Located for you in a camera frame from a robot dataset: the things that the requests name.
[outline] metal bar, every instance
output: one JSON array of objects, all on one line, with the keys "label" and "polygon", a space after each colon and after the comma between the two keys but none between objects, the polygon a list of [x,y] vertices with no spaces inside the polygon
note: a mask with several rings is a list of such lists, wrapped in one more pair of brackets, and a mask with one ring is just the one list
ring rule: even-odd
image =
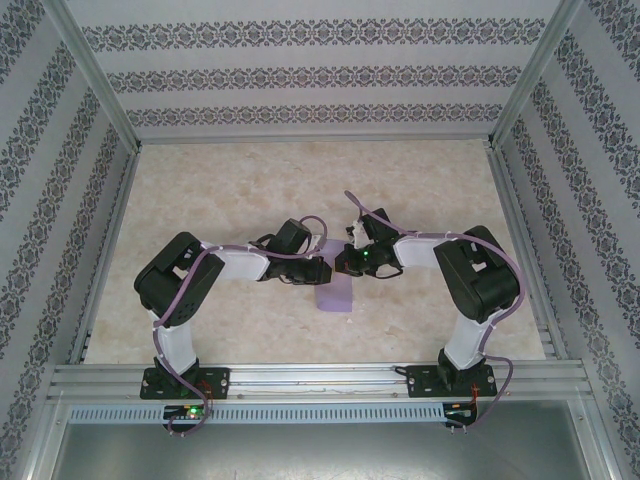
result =
[{"label": "metal bar", "polygon": [[505,135],[508,134],[580,5],[582,5],[581,0],[563,0],[556,8],[498,118],[492,133],[494,144],[502,143]]},{"label": "metal bar", "polygon": [[555,349],[555,356],[558,359],[567,359],[567,350],[560,334],[560,329],[551,308],[551,303],[547,294],[542,275],[538,268],[535,252],[527,233],[526,224],[522,211],[518,206],[518,201],[511,182],[508,180],[506,165],[502,158],[502,153],[498,148],[488,148],[487,157],[489,166],[496,184],[498,198],[502,204],[507,227],[511,233],[514,248],[520,262],[520,266],[529,284],[531,308],[534,315],[540,320],[544,319],[548,327],[549,334]]},{"label": "metal bar", "polygon": [[[322,403],[322,402],[413,402],[405,379],[395,373],[395,364],[297,364],[228,365],[231,369],[229,396],[216,403]],[[68,404],[133,404],[139,399],[146,366],[75,365],[58,366],[47,394],[47,402]],[[501,386],[507,367],[494,366]],[[591,396],[591,386],[580,361],[515,362],[507,401],[531,399],[575,399]],[[468,397],[418,399],[456,402]],[[171,404],[175,401],[158,401]]]},{"label": "metal bar", "polygon": [[181,143],[270,143],[270,142],[376,142],[415,140],[475,140],[485,139],[479,133],[371,133],[326,135],[324,133],[306,135],[237,135],[237,136],[184,136],[146,137],[142,145],[175,145]]},{"label": "metal bar", "polygon": [[100,68],[82,30],[73,18],[67,2],[65,0],[43,0],[42,4],[87,79],[89,86],[98,97],[100,105],[107,112],[120,138],[127,144],[129,151],[135,150],[139,145],[139,140],[133,125],[124,108],[120,105],[113,88],[111,88],[107,75]]},{"label": "metal bar", "polygon": [[556,350],[553,347],[553,343],[551,342],[542,342],[542,349],[544,350],[545,355],[550,357],[556,356]]},{"label": "metal bar", "polygon": [[540,335],[540,341],[542,343],[552,343],[551,334],[549,333],[548,328],[545,328],[544,330],[538,330],[538,335]]},{"label": "metal bar", "polygon": [[591,478],[622,479],[594,399],[567,402]]},{"label": "metal bar", "polygon": [[22,471],[23,480],[53,477],[70,414],[71,407],[61,402],[44,406],[26,468]]},{"label": "metal bar", "polygon": [[98,270],[96,273],[97,281],[94,282],[89,299],[87,301],[87,309],[85,310],[86,313],[84,318],[82,319],[82,323],[80,324],[78,337],[69,358],[70,363],[79,363],[82,360],[82,351],[85,346],[85,338],[87,332],[93,328],[96,316],[98,315],[98,305],[100,303],[100,298],[102,297],[104,287],[107,283],[109,267],[111,266],[111,261],[113,260],[113,255],[118,240],[118,234],[120,233],[120,227],[122,226],[122,221],[124,220],[124,214],[127,209],[127,203],[129,201],[129,194],[131,193],[133,181],[136,176],[136,170],[138,169],[138,162],[140,161],[140,152],[136,153],[135,155],[135,158],[129,166],[129,171],[126,173],[124,185],[120,190],[120,194],[117,200],[118,203],[116,206],[115,218],[109,226],[110,232],[107,235],[107,239],[105,240],[106,248],[104,249],[104,254],[99,259]]}]

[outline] beige marble surface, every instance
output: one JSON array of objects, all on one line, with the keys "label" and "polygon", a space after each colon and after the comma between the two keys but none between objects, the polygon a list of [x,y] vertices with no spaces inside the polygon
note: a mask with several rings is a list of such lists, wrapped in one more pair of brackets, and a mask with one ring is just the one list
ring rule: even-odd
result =
[{"label": "beige marble surface", "polygon": [[[145,146],[86,362],[152,361],[133,281],[176,233],[244,243],[313,213],[331,238],[346,239],[358,211],[345,189],[408,229],[484,224],[513,254],[479,140]],[[196,352],[205,363],[436,359],[457,315],[439,270],[359,278],[353,287],[353,312],[336,314],[315,308],[313,287],[218,282],[192,320]],[[500,324],[488,351],[544,358],[528,304]]]}]

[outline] purple block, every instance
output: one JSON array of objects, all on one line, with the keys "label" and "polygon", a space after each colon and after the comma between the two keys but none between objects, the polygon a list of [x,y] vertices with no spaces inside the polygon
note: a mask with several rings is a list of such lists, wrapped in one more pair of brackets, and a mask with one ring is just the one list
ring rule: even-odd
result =
[{"label": "purple block", "polygon": [[[335,268],[336,257],[344,250],[347,242],[342,240],[327,240],[320,254],[325,262]],[[351,277],[344,273],[331,274],[331,282],[325,285],[316,285],[316,307],[323,312],[349,313],[352,311],[353,287]]]}]

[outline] damask border stripe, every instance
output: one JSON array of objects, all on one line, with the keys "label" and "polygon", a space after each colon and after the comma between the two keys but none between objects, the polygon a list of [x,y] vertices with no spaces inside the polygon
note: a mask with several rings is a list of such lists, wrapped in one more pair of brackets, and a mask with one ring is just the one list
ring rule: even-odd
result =
[{"label": "damask border stripe", "polygon": [[605,92],[589,60],[575,36],[567,31],[555,51],[556,59],[571,82],[576,97],[609,155],[613,170],[624,185],[632,207],[640,209],[640,150],[633,143],[629,129],[616,113],[616,107]]},{"label": "damask border stripe", "polygon": [[[29,360],[25,362],[25,370],[20,375],[18,390],[14,393],[15,400],[9,407],[9,420],[2,426],[3,434],[0,437],[0,478],[11,478],[11,470],[17,461],[17,454],[24,440],[23,434],[27,430],[27,422],[33,412],[33,402],[36,400],[36,393],[42,381],[41,375],[44,373],[44,365],[51,354],[53,341],[58,333],[58,325],[63,318],[66,307],[67,295],[80,264],[83,249],[91,230],[91,223],[98,208],[100,195],[113,163],[118,143],[118,134],[113,126],[110,126],[96,158],[73,228],[69,233],[66,249],[58,265],[58,271],[53,277],[54,283],[51,286],[51,294],[46,301],[47,307],[43,310],[43,317],[38,322],[38,331],[34,336],[34,342],[29,347]],[[131,156],[125,162],[120,175],[107,226],[111,222],[130,159]],[[99,248],[96,262],[99,260],[101,253],[102,246]]]},{"label": "damask border stripe", "polygon": [[71,77],[76,63],[63,42],[56,49],[47,69],[38,81],[32,97],[7,140],[0,160],[0,222],[20,185],[25,167],[31,162],[35,147],[40,142],[44,128],[49,124],[53,110]]},{"label": "damask border stripe", "polygon": [[134,127],[367,122],[493,122],[499,104],[279,105],[127,110]]},{"label": "damask border stripe", "polygon": [[520,67],[361,66],[169,70],[109,73],[116,93],[347,87],[512,87]]},{"label": "damask border stripe", "polygon": [[104,25],[82,29],[94,52],[312,45],[532,45],[542,18],[334,19]]},{"label": "damask border stripe", "polygon": [[636,348],[640,348],[640,286],[635,283],[636,277],[631,273],[629,260],[618,245],[618,236],[612,231],[609,216],[602,207],[602,201],[592,185],[580,152],[575,147],[569,129],[544,81],[536,85],[531,93],[531,100],[558,155],[559,164],[582,212],[591,242],[602,260],[611,290],[615,292],[616,302],[627,321],[627,328],[636,339]]},{"label": "damask border stripe", "polygon": [[0,85],[22,54],[44,17],[38,0],[15,0],[9,4],[0,21]]},{"label": "damask border stripe", "polygon": [[[603,391],[607,395],[607,403],[613,413],[613,420],[618,425],[618,434],[627,446],[626,453],[631,457],[631,468],[634,474],[640,475],[640,446],[637,440],[637,432],[640,431],[640,425],[637,422],[638,412],[633,410],[631,396],[625,391],[626,384],[620,379],[622,375],[620,366],[615,362],[611,342],[603,332],[600,315],[594,306],[591,292],[582,274],[580,262],[577,260],[564,220],[560,215],[560,209],[553,198],[551,186],[546,180],[538,158],[538,152],[522,117],[518,118],[511,133],[529,177],[540,213],[545,221],[547,233],[555,249],[556,259],[562,270],[569,297],[575,305],[578,322],[586,338],[587,348],[593,355],[598,378],[604,384]],[[525,209],[518,193],[513,172],[508,161],[506,164],[520,209],[524,215]]]},{"label": "damask border stripe", "polygon": [[9,271],[6,286],[0,297],[0,360],[11,341],[11,330],[20,316],[25,295],[31,288],[34,271],[40,263],[40,255],[49,240],[51,228],[71,182],[73,172],[84,148],[91,127],[98,114],[98,99],[89,88],[84,94],[73,119],[67,137],[58,153],[53,170],[38,200],[33,220],[27,226],[24,243],[18,247],[14,268]]},{"label": "damask border stripe", "polygon": [[536,256],[536,262],[538,265],[538,270],[540,271],[540,277],[542,278],[542,282],[544,284],[544,288],[545,288],[545,293],[547,294],[547,297],[549,298],[549,305],[551,306],[551,310],[553,311],[553,317],[556,320],[556,325],[558,326],[558,330],[560,331],[560,337],[562,339],[562,343],[564,345],[564,349],[567,352],[568,358],[572,358],[571,357],[571,351],[569,348],[569,342],[567,342],[567,336],[565,334],[564,331],[564,327],[562,325],[562,323],[560,322],[560,318],[558,316],[558,307],[556,306],[556,302],[553,299],[553,294],[551,293],[551,287],[549,286],[549,281],[547,280],[547,277],[544,275],[544,267],[542,266],[542,258],[540,257],[540,252],[538,251],[538,246],[536,245],[536,243],[533,241],[533,232],[531,231],[531,226],[529,225],[529,220],[527,219],[527,216],[525,214],[525,211],[522,207],[522,202],[520,200],[520,193],[518,191],[518,188],[516,187],[516,184],[513,180],[513,175],[511,173],[511,169],[509,166],[509,162],[508,162],[508,157],[507,157],[507,152],[505,151],[503,146],[500,146],[500,153],[502,154],[502,158],[504,159],[504,164],[507,167],[508,173],[509,173],[509,177],[511,180],[511,184],[513,185],[513,191],[516,195],[516,198],[518,199],[518,205],[520,207],[520,211],[522,212],[522,220],[524,221],[524,226],[525,229],[527,230],[527,235],[529,237],[529,243],[531,244],[531,248],[533,249],[533,253]]},{"label": "damask border stripe", "polygon": [[629,0],[589,0],[589,8],[598,17],[620,55],[640,82],[640,14]]}]

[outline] aluminum frame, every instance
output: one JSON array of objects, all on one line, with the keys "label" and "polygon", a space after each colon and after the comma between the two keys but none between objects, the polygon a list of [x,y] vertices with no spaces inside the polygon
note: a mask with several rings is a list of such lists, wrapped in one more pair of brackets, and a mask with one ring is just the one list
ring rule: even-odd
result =
[{"label": "aluminum frame", "polygon": [[100,68],[95,54],[78,26],[71,10],[64,0],[43,0],[44,9],[51,18],[64,43],[73,55],[85,79],[93,89],[100,105],[107,113],[122,141],[129,150],[140,146],[129,117],[120,104],[106,73]]},{"label": "aluminum frame", "polygon": [[545,69],[549,59],[553,56],[553,51],[558,43],[560,43],[571,20],[573,20],[573,17],[581,5],[582,0],[561,0],[558,4],[556,11],[549,20],[547,28],[542,34],[542,38],[540,38],[540,41],[536,45],[535,51],[531,55],[522,75],[520,75],[513,92],[509,96],[496,122],[496,126],[491,135],[496,144],[499,145],[509,133],[509,129],[515,123],[518,114],[538,82],[542,71]]},{"label": "aluminum frame", "polygon": [[[582,361],[541,360],[514,363],[513,380],[508,393],[503,397],[504,401],[566,401],[591,478],[621,478]],[[429,402],[441,404],[469,400],[463,397],[409,398],[405,378],[394,371],[397,365],[406,364],[226,365],[231,369],[228,399],[216,401],[215,405],[266,405],[279,406],[286,410],[299,409],[301,405],[416,406]],[[507,366],[495,363],[492,366],[497,386],[500,387],[505,380]],[[146,367],[57,366],[45,399],[35,442],[21,478],[52,478],[64,432],[74,407],[109,405],[111,408],[126,410],[136,405],[161,407],[180,404],[181,402],[175,401],[149,401],[139,398],[140,382]],[[479,399],[484,403],[490,400]],[[252,423],[246,419],[242,422]],[[362,422],[357,418],[353,420],[353,423]],[[113,423],[149,422],[135,418],[130,421],[122,420],[121,416]]]},{"label": "aluminum frame", "polygon": [[[551,308],[551,302],[549,301],[542,275],[535,261],[536,256],[527,234],[524,216],[518,208],[516,194],[513,185],[509,181],[506,163],[500,150],[495,149],[489,141],[485,143],[485,151],[507,228],[513,240],[513,247],[529,286],[529,301],[538,325],[538,331],[541,333],[540,340],[543,342],[545,354],[547,358],[568,359],[569,355],[562,340],[560,328],[553,313],[553,308]],[[550,341],[551,346],[547,345],[547,337],[543,335],[543,332],[548,334],[548,341]]]}]

